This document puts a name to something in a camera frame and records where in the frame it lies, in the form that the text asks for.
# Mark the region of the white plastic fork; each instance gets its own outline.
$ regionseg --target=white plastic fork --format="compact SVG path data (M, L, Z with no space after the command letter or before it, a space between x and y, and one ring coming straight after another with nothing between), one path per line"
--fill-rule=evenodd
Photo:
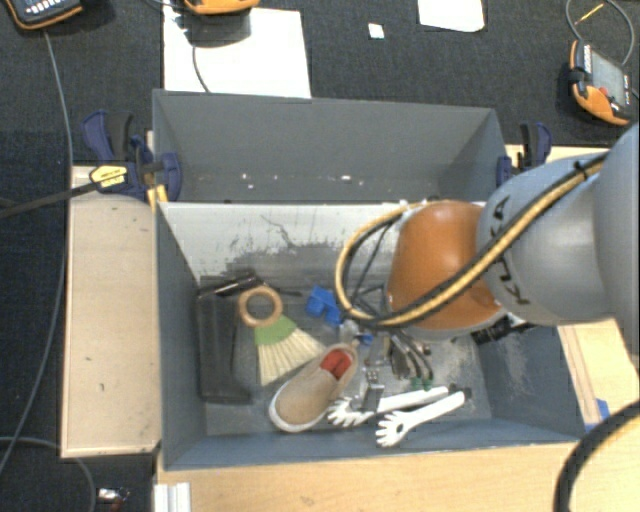
M455 411L459 407L462 407L464 402L464 391L456 391L451 396L416 409L415 411L394 411L391 414L387 414L384 419L378 423L380 430L376 431L376 436L378 436L377 442L384 448L395 446L405 438L410 430L427 421L434 420Z
M384 414L395 411L396 409L415 407L439 400L448 394L449 390L446 386L437 386L429 391L409 391L407 393L382 397L378 404L378 409L375 412L354 411L351 409L351 398L340 398L329 408L327 419L337 427L357 427L374 416L374 414Z

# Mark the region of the white plastic spork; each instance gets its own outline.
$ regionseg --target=white plastic spork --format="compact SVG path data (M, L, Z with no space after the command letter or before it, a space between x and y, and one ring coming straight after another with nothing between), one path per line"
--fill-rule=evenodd
M464 402L464 391L456 391L451 396L425 405L415 411L394 411L391 414L387 414L378 423L380 427L380 430L376 432L378 444L384 448L395 446L404 439L411 429L462 407Z

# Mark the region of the orange device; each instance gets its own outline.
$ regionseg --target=orange device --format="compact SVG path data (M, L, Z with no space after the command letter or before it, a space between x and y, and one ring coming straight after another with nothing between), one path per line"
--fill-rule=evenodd
M13 19L24 30L36 30L82 11L80 0L5 0Z
M184 0L185 6L196 14L227 14L255 7L260 0Z
M571 46L569 66L571 91L583 109L607 123L629 123L631 81L618 64L579 39Z

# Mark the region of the white paper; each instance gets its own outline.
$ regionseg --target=white paper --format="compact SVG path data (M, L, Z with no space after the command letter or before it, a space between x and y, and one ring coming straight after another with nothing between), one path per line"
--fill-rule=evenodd
M384 28L377 23L369 23L369 37L371 39L384 39Z
M422 25L459 32L484 28L482 0L418 0L418 12Z
M164 88L203 92L192 47L165 8ZM251 35L218 48L196 48L200 75L211 92L310 98L307 57L300 13L252 9Z

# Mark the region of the yellow tag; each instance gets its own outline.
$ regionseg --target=yellow tag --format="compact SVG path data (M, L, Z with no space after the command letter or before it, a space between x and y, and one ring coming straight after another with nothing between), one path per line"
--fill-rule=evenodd
M121 165L101 165L89 174L89 178L94 183L99 183L102 187L110 187L125 182L127 168Z

